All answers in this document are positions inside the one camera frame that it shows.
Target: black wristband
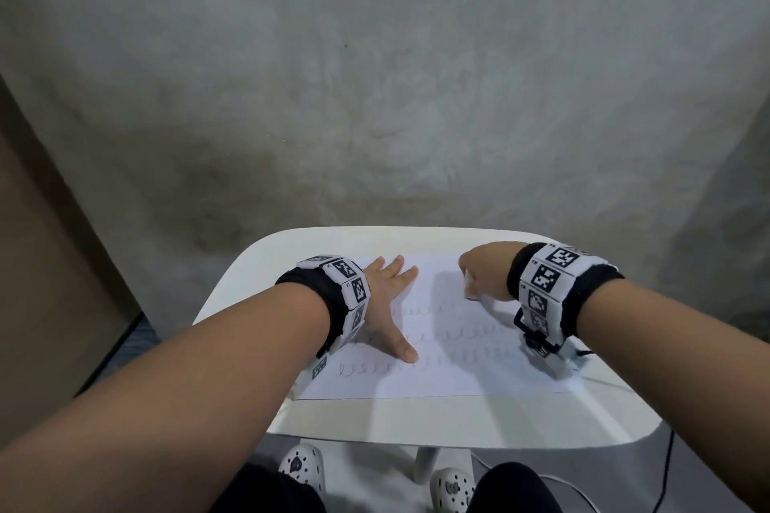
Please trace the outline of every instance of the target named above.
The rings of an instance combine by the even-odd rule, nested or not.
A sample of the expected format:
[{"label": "black wristband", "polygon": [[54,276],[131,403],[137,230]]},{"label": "black wristband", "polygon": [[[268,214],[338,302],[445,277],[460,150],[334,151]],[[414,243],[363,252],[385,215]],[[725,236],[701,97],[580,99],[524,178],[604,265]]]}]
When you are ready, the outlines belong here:
[{"label": "black wristband", "polygon": [[529,260],[532,259],[532,256],[540,251],[544,245],[545,243],[542,241],[537,241],[534,244],[527,244],[519,250],[518,254],[516,254],[514,262],[511,264],[511,269],[508,271],[508,278],[505,282],[505,285],[508,288],[508,294],[514,297],[515,301],[519,299],[519,280],[521,280],[521,275],[524,274],[525,268],[527,267],[527,264],[529,264]]},{"label": "black wristband", "polygon": [[561,305],[561,333],[565,339],[578,335],[577,317],[588,297],[605,283],[622,278],[625,276],[618,272],[618,268],[604,264],[592,266],[575,278],[572,289]]},{"label": "black wristband", "polygon": [[342,334],[342,326],[347,315],[347,305],[342,297],[342,289],[321,269],[292,268],[276,280],[277,285],[285,282],[296,282],[298,285],[307,286],[323,299],[326,308],[329,309],[329,334],[316,353],[316,358],[321,359],[334,340]]}]

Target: white table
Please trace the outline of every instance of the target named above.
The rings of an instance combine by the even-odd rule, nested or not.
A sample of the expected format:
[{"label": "white table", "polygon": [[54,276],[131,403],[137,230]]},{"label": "white table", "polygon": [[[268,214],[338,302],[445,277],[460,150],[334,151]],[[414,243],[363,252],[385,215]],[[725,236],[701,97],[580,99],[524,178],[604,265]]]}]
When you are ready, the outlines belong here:
[{"label": "white table", "polygon": [[[552,241],[520,231],[459,227],[281,231],[257,241],[233,262],[195,322],[272,286],[298,260],[315,254],[461,254],[500,240]],[[521,398],[286,399],[268,431],[383,444],[562,449],[633,442],[660,424],[660,417],[598,357],[592,357],[583,378],[581,392]]]}]

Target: white paper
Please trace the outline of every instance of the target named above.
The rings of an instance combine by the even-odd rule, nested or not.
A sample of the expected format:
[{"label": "white paper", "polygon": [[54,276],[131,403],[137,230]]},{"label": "white paper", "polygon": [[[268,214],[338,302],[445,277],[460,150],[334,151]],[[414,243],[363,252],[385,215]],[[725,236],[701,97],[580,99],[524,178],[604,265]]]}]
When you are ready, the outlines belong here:
[{"label": "white paper", "polygon": [[[543,394],[582,389],[568,366],[558,372],[525,352],[513,324],[517,302],[468,301],[459,255],[406,256],[417,280],[393,301],[393,319],[419,353],[415,364],[378,350],[364,324],[353,342],[328,364],[300,399],[428,398],[434,396]],[[361,267],[370,259],[357,258]]]}]

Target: gray wall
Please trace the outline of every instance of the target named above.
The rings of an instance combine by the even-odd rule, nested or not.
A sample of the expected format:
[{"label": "gray wall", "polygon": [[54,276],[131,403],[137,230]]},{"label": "gray wall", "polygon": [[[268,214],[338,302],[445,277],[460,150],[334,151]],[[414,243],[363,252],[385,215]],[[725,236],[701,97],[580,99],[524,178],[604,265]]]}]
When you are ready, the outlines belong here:
[{"label": "gray wall", "polygon": [[0,1],[0,72],[163,333],[319,224],[534,231],[770,307],[770,0]]}]

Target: forearm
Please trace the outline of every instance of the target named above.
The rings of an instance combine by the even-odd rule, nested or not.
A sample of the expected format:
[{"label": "forearm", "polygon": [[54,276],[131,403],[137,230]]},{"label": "forearm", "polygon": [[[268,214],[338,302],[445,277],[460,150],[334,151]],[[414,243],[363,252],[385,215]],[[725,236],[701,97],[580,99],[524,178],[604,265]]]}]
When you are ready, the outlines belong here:
[{"label": "forearm", "polygon": [[301,285],[227,308],[8,447],[0,499],[14,511],[207,510],[328,331]]},{"label": "forearm", "polygon": [[578,335],[737,495],[770,506],[770,346],[629,281],[584,304]]}]

